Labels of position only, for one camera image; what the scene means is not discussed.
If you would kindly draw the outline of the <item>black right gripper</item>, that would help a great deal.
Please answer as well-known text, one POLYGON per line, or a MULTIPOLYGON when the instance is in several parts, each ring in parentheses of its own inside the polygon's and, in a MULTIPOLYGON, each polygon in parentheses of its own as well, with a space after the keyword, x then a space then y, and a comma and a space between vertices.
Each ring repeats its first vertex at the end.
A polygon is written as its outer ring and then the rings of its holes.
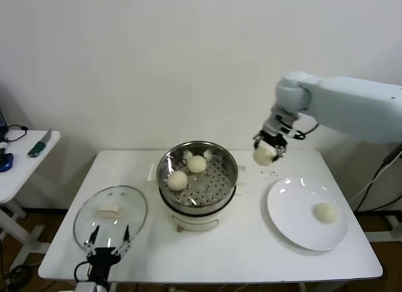
POLYGON ((253 147, 254 149, 258 149, 259 144, 264 142, 265 144, 275 148, 275 155, 272 158, 272 162, 276 162, 279 159, 283 158, 286 154, 287 141, 283 137, 282 134, 277 134, 275 136, 270 135, 269 133, 261 130, 253 137, 253 147))

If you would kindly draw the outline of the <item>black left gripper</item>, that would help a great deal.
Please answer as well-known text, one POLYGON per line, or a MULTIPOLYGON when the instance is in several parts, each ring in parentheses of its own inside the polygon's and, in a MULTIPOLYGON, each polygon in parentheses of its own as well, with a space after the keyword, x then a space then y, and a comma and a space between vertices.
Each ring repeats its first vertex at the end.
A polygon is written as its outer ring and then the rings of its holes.
POLYGON ((90 265, 88 280, 95 283, 108 283, 111 267, 120 262, 131 247, 131 236, 129 226, 126 226, 122 244, 118 247, 98 247, 95 248, 95 240, 99 233, 99 225, 84 242, 84 251, 87 255, 87 262, 90 265))

